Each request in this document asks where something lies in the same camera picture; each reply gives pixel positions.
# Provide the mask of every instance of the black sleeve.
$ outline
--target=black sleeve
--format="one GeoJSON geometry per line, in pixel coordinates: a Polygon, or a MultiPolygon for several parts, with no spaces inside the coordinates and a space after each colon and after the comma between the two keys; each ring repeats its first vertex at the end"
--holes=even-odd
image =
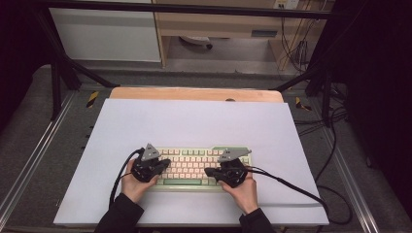
{"type": "Polygon", "coordinates": [[[249,213],[248,215],[240,216],[240,224],[242,225],[242,233],[270,233],[275,232],[261,208],[249,213]]]}
{"type": "Polygon", "coordinates": [[[100,219],[94,232],[132,233],[143,212],[145,211],[139,205],[121,193],[100,219]]]}

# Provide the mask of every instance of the wrist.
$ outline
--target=wrist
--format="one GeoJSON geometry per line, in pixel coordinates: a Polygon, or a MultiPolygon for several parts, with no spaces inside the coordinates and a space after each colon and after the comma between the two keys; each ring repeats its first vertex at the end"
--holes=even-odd
{"type": "Polygon", "coordinates": [[[252,206],[243,208],[243,213],[245,213],[245,215],[248,215],[257,209],[258,209],[258,205],[252,205],[252,206]]]}
{"type": "Polygon", "coordinates": [[[132,201],[134,204],[137,204],[140,200],[138,195],[133,195],[127,192],[122,192],[130,201],[132,201]]]}

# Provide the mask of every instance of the aluminum rail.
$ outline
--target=aluminum rail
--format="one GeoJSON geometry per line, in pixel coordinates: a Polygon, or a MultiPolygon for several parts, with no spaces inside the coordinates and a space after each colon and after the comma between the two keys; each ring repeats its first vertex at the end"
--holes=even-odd
{"type": "MultiPolygon", "coordinates": [[[[321,117],[321,104],[319,101],[316,97],[309,98],[309,101],[317,117],[321,117]]],[[[326,136],[328,145],[332,148],[334,139],[331,129],[323,127],[323,133],[326,136]]],[[[379,227],[376,224],[375,218],[373,217],[372,212],[370,212],[369,207],[361,194],[361,189],[346,163],[342,151],[337,145],[333,154],[333,161],[339,172],[340,178],[345,185],[348,196],[351,199],[352,206],[358,215],[363,231],[366,233],[379,233],[379,227]]]]}
{"type": "Polygon", "coordinates": [[[36,171],[37,167],[42,161],[43,155],[48,149],[49,144],[52,142],[52,139],[55,133],[57,132],[57,129],[59,128],[60,124],[64,120],[64,117],[68,113],[68,110],[76,94],[77,93],[74,90],[70,91],[69,94],[67,94],[62,104],[62,111],[57,116],[57,118],[49,124],[48,128],[46,129],[39,143],[37,144],[36,149],[33,150],[33,152],[31,153],[29,159],[24,165],[24,168],[21,170],[20,174],[18,175],[18,178],[16,179],[15,183],[13,184],[6,198],[1,203],[0,205],[0,232],[5,227],[6,222],[9,219],[10,215],[12,214],[12,211],[15,208],[18,200],[20,199],[25,188],[28,186],[34,172],[36,171]]]}

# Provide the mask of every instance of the white table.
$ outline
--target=white table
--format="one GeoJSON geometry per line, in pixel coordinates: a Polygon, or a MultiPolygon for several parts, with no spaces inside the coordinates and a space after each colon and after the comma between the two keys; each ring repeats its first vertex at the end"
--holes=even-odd
{"type": "MultiPolygon", "coordinates": [[[[96,225],[107,211],[110,191],[124,160],[146,143],[155,147],[248,146],[254,166],[319,196],[289,107],[280,102],[278,92],[261,90],[115,90],[105,102],[54,223],[96,225]],[[119,98],[129,99],[117,99],[119,90],[123,94],[119,98]],[[188,100],[182,101],[184,92],[188,100]],[[146,97],[133,100],[130,93],[146,97]],[[253,102],[216,101],[247,101],[245,93],[269,102],[252,97],[253,102]],[[209,99],[192,100],[196,96],[209,99]]],[[[254,178],[259,205],[272,224],[328,224],[324,209],[314,200],[267,177],[255,174],[254,178]]],[[[236,226],[241,215],[224,192],[148,192],[140,205],[146,210],[140,226],[236,226]]]]}

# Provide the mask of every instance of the green keyboard key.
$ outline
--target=green keyboard key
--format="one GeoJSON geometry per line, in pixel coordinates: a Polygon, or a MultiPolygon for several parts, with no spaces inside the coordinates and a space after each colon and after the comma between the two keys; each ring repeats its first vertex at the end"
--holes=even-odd
{"type": "Polygon", "coordinates": [[[166,179],[164,185],[202,185],[202,180],[196,179],[166,179]]]}

